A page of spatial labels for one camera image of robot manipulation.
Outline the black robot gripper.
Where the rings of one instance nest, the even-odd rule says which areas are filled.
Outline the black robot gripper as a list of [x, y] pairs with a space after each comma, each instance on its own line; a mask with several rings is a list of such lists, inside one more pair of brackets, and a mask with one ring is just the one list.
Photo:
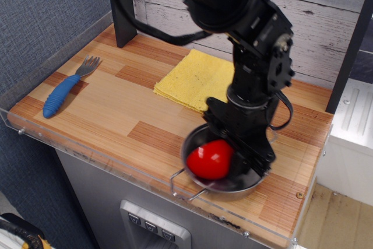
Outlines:
[[260, 177], [265, 176], [276, 158], [266, 136], [276, 111], [276, 101], [244, 108], [231, 101], [225, 103], [209, 97], [206, 104], [203, 117], [210, 130], [234, 149], [228, 175], [237, 177], [252, 170]]

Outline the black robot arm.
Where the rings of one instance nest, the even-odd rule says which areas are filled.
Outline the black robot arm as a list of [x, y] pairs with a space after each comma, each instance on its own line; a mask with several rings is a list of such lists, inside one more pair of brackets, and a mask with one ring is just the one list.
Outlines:
[[204, 119], [235, 149], [230, 171], [265, 175], [275, 160], [266, 137], [291, 85], [291, 23], [270, 0], [184, 0], [192, 20], [208, 33], [225, 33], [233, 44], [234, 76], [227, 101], [208, 98]]

